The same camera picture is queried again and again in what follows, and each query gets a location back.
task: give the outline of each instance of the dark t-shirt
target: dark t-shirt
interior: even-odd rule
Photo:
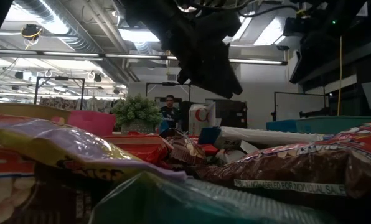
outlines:
[[[161,113],[163,115],[163,120],[167,122],[169,128],[175,128],[176,121],[179,119],[178,110],[175,107],[168,108],[167,106],[163,106],[161,108]]]

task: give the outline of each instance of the pile of snacks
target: pile of snacks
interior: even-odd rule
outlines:
[[[223,130],[237,144],[0,114],[0,223],[371,223],[371,123],[325,141]]]

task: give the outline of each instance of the green plastic bin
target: green plastic bin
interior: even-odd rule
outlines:
[[[371,122],[364,116],[319,116],[296,121],[299,133],[337,134],[350,128]]]

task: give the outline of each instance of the pink box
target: pink box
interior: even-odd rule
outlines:
[[[59,121],[59,118],[55,117],[52,121]],[[90,110],[73,110],[65,123],[102,137],[112,135],[115,116]]]

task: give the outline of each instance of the man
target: man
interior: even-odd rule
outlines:
[[[167,95],[166,96],[166,106],[161,108],[161,113],[163,115],[163,120],[167,122],[169,128],[175,128],[176,122],[178,120],[178,110],[173,106],[174,104],[174,96]]]

